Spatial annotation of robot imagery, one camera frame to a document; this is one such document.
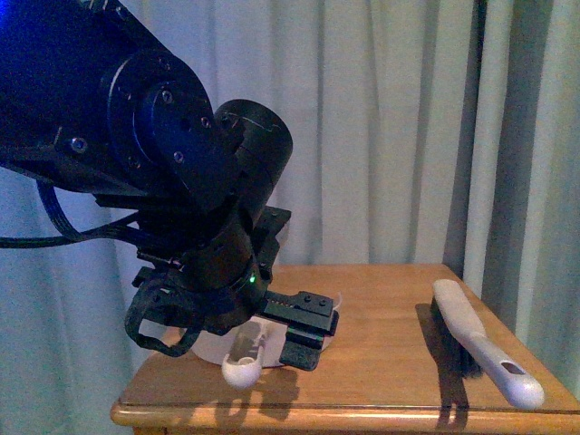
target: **curtain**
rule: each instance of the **curtain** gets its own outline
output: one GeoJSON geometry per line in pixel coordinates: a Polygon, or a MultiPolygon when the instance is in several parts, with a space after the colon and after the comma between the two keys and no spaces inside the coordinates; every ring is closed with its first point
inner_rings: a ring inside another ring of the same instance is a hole
{"type": "MultiPolygon", "coordinates": [[[[492,14],[490,1],[484,39],[485,7],[463,0],[124,2],[214,109],[246,98],[285,120],[295,148],[270,201],[293,211],[280,262],[445,263],[461,275],[464,254],[483,261],[474,287],[580,394],[577,6],[525,3],[492,14]],[[491,30],[496,16],[509,34],[491,30]],[[493,62],[505,76],[486,82],[493,62]],[[488,223],[474,230],[479,213],[488,223]]],[[[2,170],[0,189],[3,235],[54,234],[31,180],[2,170]]],[[[120,214],[58,195],[80,229],[120,214]]],[[[1,433],[129,433],[109,408],[146,356],[122,326],[134,257],[111,241],[0,251],[1,433]]]]}
{"type": "Polygon", "coordinates": [[[580,397],[580,4],[489,2],[465,281],[580,397]]]}

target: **wooden tabletop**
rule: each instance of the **wooden tabletop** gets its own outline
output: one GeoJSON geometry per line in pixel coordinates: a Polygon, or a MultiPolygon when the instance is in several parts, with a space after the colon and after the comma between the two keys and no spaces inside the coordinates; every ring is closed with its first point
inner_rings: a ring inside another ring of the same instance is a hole
{"type": "Polygon", "coordinates": [[[546,402],[536,411],[517,410],[487,375],[463,380],[451,370],[430,316],[431,285],[441,278],[458,280],[440,265],[280,266],[274,291],[343,295],[336,336],[315,371],[267,369],[252,390],[235,391],[218,366],[193,353],[177,359],[154,353],[111,417],[166,428],[137,433],[580,433],[580,403],[463,284],[488,336],[539,380],[546,402]]]}

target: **wire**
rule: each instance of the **wire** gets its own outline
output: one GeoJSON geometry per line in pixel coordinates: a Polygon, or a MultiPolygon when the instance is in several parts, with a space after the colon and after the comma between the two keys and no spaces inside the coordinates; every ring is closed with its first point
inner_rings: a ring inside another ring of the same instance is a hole
{"type": "Polygon", "coordinates": [[[165,237],[157,237],[137,228],[128,227],[137,220],[139,212],[83,232],[77,231],[64,215],[58,202],[54,186],[43,181],[36,182],[38,193],[48,217],[61,237],[0,237],[0,248],[27,249],[39,247],[60,247],[95,238],[109,238],[130,243],[136,247],[171,249],[165,237]]]}

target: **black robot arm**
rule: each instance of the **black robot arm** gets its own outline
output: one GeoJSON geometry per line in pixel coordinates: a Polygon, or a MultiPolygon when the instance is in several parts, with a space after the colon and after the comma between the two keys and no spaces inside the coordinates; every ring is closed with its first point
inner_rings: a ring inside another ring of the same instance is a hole
{"type": "Polygon", "coordinates": [[[4,0],[0,58],[0,165],[37,180],[62,234],[0,247],[132,243],[152,264],[125,319],[138,345],[180,356],[200,331],[257,314],[289,325],[282,363],[314,369],[332,301],[267,290],[290,218],[266,206],[292,152],[278,116],[245,100],[214,114],[196,74],[116,0],[4,0]],[[80,233],[54,187],[134,212],[80,233]],[[139,333],[143,319],[186,332],[167,346],[139,333]]]}

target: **scrub brush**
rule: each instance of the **scrub brush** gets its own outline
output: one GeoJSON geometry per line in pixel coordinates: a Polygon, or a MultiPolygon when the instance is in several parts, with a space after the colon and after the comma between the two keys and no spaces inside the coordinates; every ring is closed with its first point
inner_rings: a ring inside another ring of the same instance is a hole
{"type": "Polygon", "coordinates": [[[441,279],[433,284],[433,290],[431,312],[448,350],[459,358],[461,374],[477,377],[485,372],[511,405],[523,410],[541,406],[542,386],[488,339],[483,323],[459,284],[441,279]]]}

